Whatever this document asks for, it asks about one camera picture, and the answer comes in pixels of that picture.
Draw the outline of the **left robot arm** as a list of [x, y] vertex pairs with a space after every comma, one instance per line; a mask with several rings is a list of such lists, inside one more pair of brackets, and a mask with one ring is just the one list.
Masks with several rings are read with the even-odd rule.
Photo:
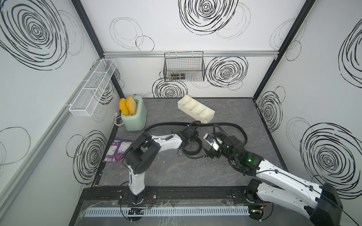
[[190, 159], [198, 159], [202, 149], [198, 122], [188, 124], [183, 130], [170, 135], [152, 136], [142, 133], [125, 152], [122, 163], [129, 170], [128, 192], [133, 202], [140, 203], [145, 196], [145, 172], [160, 152], [177, 150]]

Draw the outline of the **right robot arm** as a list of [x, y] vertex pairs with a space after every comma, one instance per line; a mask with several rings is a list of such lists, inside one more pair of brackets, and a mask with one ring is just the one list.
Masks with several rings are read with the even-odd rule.
[[315, 226], [338, 226], [343, 205], [335, 187], [299, 178], [245, 150], [244, 143], [221, 132], [205, 135], [213, 156], [224, 156], [237, 172], [252, 176], [245, 190], [249, 202], [272, 202], [300, 213]]

